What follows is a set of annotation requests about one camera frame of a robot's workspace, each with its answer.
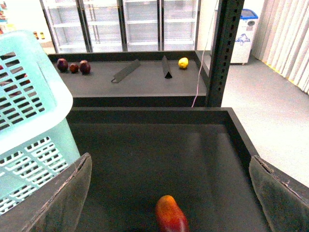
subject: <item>yellow lemon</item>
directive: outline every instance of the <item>yellow lemon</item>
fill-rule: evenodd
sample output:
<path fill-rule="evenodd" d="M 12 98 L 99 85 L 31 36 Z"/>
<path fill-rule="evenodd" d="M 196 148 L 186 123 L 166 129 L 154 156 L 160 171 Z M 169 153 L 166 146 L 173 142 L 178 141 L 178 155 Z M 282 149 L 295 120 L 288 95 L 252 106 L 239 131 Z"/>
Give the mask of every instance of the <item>yellow lemon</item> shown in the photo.
<path fill-rule="evenodd" d="M 184 57 L 184 58 L 181 58 L 179 61 L 178 61 L 178 65 L 179 65 L 179 68 L 181 69 L 186 69 L 189 65 L 189 60 L 188 58 Z"/>

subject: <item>vertical blinds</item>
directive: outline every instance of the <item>vertical blinds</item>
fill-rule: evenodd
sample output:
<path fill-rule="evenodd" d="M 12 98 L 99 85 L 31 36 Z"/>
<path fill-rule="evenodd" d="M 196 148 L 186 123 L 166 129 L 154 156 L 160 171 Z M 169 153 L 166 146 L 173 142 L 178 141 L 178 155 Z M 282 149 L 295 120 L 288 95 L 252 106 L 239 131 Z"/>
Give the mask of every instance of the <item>vertical blinds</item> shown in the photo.
<path fill-rule="evenodd" d="M 309 93 L 309 0 L 265 0 L 253 55 Z"/>

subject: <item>mint green plastic basket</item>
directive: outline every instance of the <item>mint green plastic basket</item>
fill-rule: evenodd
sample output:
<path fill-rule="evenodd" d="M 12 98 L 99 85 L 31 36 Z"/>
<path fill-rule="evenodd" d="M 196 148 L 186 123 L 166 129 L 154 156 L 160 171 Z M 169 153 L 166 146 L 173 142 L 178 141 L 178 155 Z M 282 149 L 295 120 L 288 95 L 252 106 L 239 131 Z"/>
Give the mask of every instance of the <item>mint green plastic basket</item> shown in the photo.
<path fill-rule="evenodd" d="M 0 35 L 0 215 L 80 157 L 72 101 L 32 32 Z"/>

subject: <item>refrigerator door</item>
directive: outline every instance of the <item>refrigerator door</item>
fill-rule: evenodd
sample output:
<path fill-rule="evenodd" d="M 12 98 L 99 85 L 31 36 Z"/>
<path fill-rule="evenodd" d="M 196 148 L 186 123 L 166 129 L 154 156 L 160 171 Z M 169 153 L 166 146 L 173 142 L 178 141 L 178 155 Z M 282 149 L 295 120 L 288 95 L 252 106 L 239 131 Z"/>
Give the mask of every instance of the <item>refrigerator door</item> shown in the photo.
<path fill-rule="evenodd" d="M 158 51 L 158 0 L 123 0 L 128 51 Z"/>
<path fill-rule="evenodd" d="M 41 0 L 57 53 L 86 52 L 75 0 Z"/>
<path fill-rule="evenodd" d="M 122 52 L 117 0 L 84 0 L 93 52 Z"/>
<path fill-rule="evenodd" d="M 164 50 L 194 50 L 198 0 L 164 0 Z"/>

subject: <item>floor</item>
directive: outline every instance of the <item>floor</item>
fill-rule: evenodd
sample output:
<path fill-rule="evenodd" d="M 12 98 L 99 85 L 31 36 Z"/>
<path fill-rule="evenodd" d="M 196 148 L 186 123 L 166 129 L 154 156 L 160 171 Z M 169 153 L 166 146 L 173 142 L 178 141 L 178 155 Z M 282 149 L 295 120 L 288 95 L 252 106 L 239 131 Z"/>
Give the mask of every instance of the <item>floor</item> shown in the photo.
<path fill-rule="evenodd" d="M 260 156 L 309 187 L 309 95 L 250 57 L 230 66 L 222 107 L 232 107 Z"/>

